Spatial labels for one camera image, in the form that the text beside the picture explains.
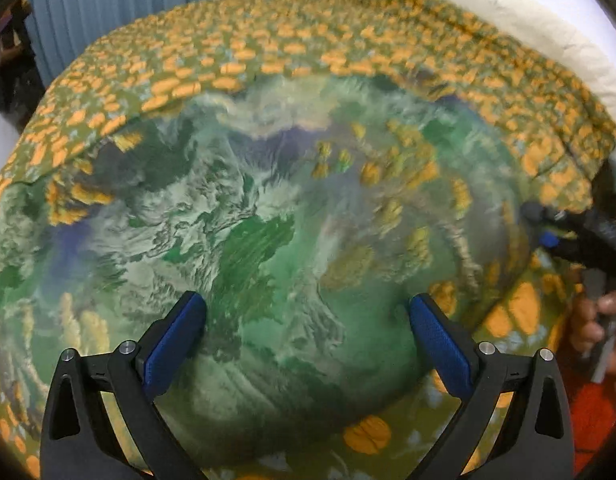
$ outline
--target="cloth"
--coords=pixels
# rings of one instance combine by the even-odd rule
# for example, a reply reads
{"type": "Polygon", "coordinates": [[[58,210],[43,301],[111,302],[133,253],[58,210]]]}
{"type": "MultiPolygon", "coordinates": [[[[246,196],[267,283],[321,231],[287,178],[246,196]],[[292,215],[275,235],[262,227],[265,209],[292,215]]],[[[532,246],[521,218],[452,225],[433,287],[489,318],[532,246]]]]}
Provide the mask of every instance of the cloth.
{"type": "Polygon", "coordinates": [[[616,421],[616,391],[613,378],[595,384],[582,377],[573,366],[577,359],[578,355],[570,345],[564,343],[560,346],[557,360],[568,395],[575,441],[575,473],[579,474],[613,429],[616,421]]]}
{"type": "Polygon", "coordinates": [[[207,332],[158,406],[210,478],[404,478],[456,402],[403,303],[553,347],[570,289],[517,209],[588,206],[615,139],[572,72],[446,0],[209,0],[119,28],[0,174],[2,436],[38,472],[59,351],[137,337],[193,288],[207,332]]]}

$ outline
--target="red cloth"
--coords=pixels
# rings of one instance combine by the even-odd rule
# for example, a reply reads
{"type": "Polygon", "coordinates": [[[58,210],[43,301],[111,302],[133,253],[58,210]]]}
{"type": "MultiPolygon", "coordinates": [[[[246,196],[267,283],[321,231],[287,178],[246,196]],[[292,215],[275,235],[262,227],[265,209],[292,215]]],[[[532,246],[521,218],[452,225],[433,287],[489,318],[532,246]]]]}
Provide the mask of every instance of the red cloth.
{"type": "Polygon", "coordinates": [[[588,382],[574,368],[576,354],[564,342],[557,354],[566,388],[575,441],[575,472],[578,474],[599,450],[616,421],[614,381],[588,382]]]}

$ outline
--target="blue gripper pad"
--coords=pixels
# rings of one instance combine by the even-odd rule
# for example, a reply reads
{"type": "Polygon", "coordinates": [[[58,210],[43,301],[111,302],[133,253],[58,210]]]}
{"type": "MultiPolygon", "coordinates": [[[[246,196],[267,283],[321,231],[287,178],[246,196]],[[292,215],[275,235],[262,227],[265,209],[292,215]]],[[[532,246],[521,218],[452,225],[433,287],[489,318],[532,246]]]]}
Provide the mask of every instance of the blue gripper pad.
{"type": "Polygon", "coordinates": [[[149,399],[163,395],[197,336],[203,332],[207,307],[194,293],[146,359],[143,391],[149,399]]]}
{"type": "Polygon", "coordinates": [[[472,370],[468,358],[443,326],[443,323],[449,326],[451,322],[427,294],[419,294],[410,300],[408,315],[415,340],[437,369],[445,389],[453,397],[463,401],[469,399],[473,391],[472,370]]]}

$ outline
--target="metal screw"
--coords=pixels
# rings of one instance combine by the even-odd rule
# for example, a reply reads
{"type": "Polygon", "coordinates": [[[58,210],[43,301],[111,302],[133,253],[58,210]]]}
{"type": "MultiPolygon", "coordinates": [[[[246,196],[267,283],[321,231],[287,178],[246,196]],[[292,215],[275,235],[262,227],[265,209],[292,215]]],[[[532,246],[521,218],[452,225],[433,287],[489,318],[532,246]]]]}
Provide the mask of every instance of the metal screw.
{"type": "Polygon", "coordinates": [[[492,355],[495,352],[495,346],[489,341],[479,343],[479,350],[482,354],[492,355]]]}
{"type": "Polygon", "coordinates": [[[128,339],[119,345],[119,351],[123,355],[131,354],[134,352],[134,349],[137,348],[137,344],[134,341],[128,339]]]}
{"type": "Polygon", "coordinates": [[[554,354],[549,349],[542,348],[539,350],[539,357],[541,357],[544,361],[552,361],[554,354]]]}
{"type": "Polygon", "coordinates": [[[76,355],[76,351],[73,348],[68,348],[61,352],[61,360],[62,361],[72,361],[74,356],[76,355]]]}

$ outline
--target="patterned fabric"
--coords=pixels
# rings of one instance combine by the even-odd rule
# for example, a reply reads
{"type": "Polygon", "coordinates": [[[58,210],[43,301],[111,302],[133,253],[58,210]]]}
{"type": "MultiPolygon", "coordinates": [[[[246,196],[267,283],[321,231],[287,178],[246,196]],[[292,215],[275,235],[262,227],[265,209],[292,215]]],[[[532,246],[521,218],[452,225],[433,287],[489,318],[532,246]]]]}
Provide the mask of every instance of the patterned fabric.
{"type": "Polygon", "coordinates": [[[444,0],[210,0],[115,30],[0,174],[2,435],[38,476],[59,351],[194,288],[207,333],[159,408],[201,465],[273,452],[211,478],[404,478],[456,403],[403,301],[554,348],[572,291],[516,211],[585,208],[615,140],[572,73],[444,0]]]}

